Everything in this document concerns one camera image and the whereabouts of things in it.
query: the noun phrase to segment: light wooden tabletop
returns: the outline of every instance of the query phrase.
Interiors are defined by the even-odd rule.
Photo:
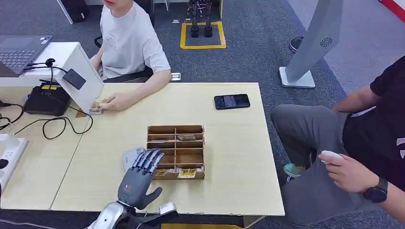
[[[140,85],[108,83],[102,97]],[[224,94],[248,94],[251,107],[215,110],[213,97]],[[204,125],[206,172],[205,180],[153,181],[150,190],[163,192],[142,212],[173,201],[185,214],[284,215],[257,83],[171,83],[126,111],[94,116],[51,209],[101,211],[115,201],[121,154],[146,146],[149,125]]]
[[[23,97],[32,90],[27,87],[1,87],[0,100],[23,105]],[[0,108],[2,116],[12,120],[20,114],[19,107]],[[88,118],[74,118],[76,111],[68,109],[69,117],[77,131],[83,131]],[[15,122],[12,129],[18,131],[37,119],[52,116],[25,113]],[[81,135],[73,133],[70,126],[55,140],[43,137],[44,122],[37,122],[16,137],[25,137],[29,143],[1,195],[1,208],[5,209],[50,209],[62,179],[67,171]],[[63,121],[52,121],[45,131],[49,136],[57,135],[63,128]]]

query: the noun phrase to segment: person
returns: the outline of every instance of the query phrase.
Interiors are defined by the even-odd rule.
[[[102,78],[111,79],[150,67],[153,75],[138,89],[115,93],[100,105],[125,110],[162,89],[171,80],[171,68],[149,15],[133,0],[103,0],[100,28],[103,44],[91,64],[102,65]]]
[[[282,187],[291,223],[309,226],[378,205],[405,222],[405,56],[332,109],[282,104],[271,120],[292,162],[284,170],[296,177]],[[318,155],[312,165],[311,154]]]

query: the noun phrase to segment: black wristwatch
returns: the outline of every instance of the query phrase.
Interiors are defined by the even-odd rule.
[[[367,189],[363,195],[364,198],[371,200],[373,203],[382,203],[387,200],[388,182],[380,177],[378,185]]]

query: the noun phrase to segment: white t-shirt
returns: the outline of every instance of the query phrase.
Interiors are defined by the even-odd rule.
[[[100,27],[104,79],[141,72],[145,64],[154,73],[170,69],[149,15],[137,3],[133,2],[131,9],[119,18],[104,6]]]

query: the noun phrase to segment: robotic thumb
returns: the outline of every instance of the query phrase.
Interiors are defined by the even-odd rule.
[[[149,205],[151,202],[153,202],[154,200],[156,200],[156,198],[158,198],[160,196],[160,194],[162,193],[162,188],[159,187],[157,189],[155,189],[155,191],[153,191],[152,193],[150,193],[149,195],[146,195],[144,198],[144,208],[146,208],[147,205]]]

